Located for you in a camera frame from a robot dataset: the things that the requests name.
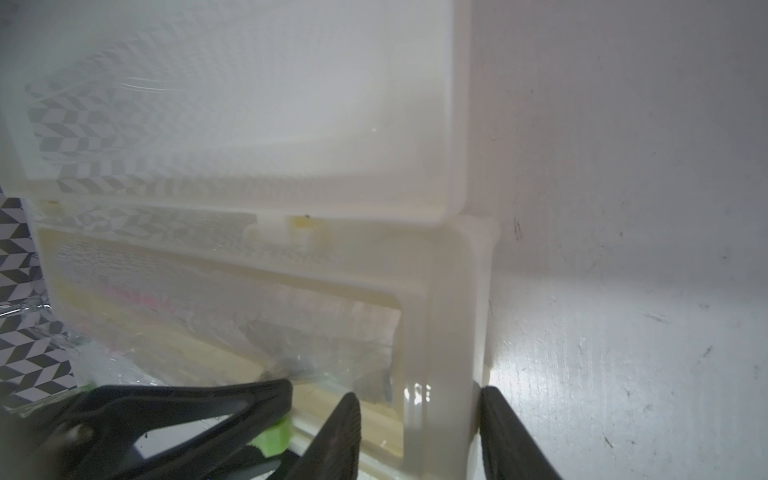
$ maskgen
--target black and white geometric pattern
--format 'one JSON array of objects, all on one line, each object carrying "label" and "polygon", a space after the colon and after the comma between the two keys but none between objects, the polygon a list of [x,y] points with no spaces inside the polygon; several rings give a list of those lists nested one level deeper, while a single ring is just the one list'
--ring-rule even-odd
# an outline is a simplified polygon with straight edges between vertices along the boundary
[{"label": "black and white geometric pattern", "polygon": [[[0,302],[21,303],[44,291],[21,201],[0,190]],[[0,317],[0,382],[14,385],[0,406],[13,409],[76,386],[66,352],[48,337],[63,329],[45,310]]]}]

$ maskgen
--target plastic storage container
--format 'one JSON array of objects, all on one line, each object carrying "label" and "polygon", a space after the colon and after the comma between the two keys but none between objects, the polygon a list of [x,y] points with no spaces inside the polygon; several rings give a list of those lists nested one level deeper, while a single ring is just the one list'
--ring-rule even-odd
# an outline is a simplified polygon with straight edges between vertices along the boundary
[{"label": "plastic storage container", "polygon": [[55,313],[165,382],[289,376],[299,450],[353,390],[361,470],[463,477],[498,239],[457,215],[468,0],[27,9],[2,186]]}]

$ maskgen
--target clear plastic wrap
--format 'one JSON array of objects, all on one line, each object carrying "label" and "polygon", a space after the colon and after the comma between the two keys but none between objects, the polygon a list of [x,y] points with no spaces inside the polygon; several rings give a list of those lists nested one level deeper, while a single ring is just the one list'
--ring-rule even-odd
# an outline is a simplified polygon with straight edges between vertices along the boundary
[{"label": "clear plastic wrap", "polygon": [[150,330],[126,328],[105,307],[94,308],[94,295],[142,313],[151,326],[167,327],[164,332],[186,333],[246,357],[261,367],[253,369],[251,380],[289,378],[330,391],[354,390],[369,402],[392,402],[400,321],[395,308],[290,285],[285,276],[91,241],[61,244],[53,261],[67,287],[90,298],[79,322],[84,333],[104,342],[113,356],[131,350],[137,357],[138,349],[138,362],[152,357],[154,365],[166,365],[166,371],[152,373],[168,382],[181,376],[196,383],[230,380],[213,363],[185,360],[194,350],[191,339],[175,347],[188,350],[178,355],[148,336]]}]

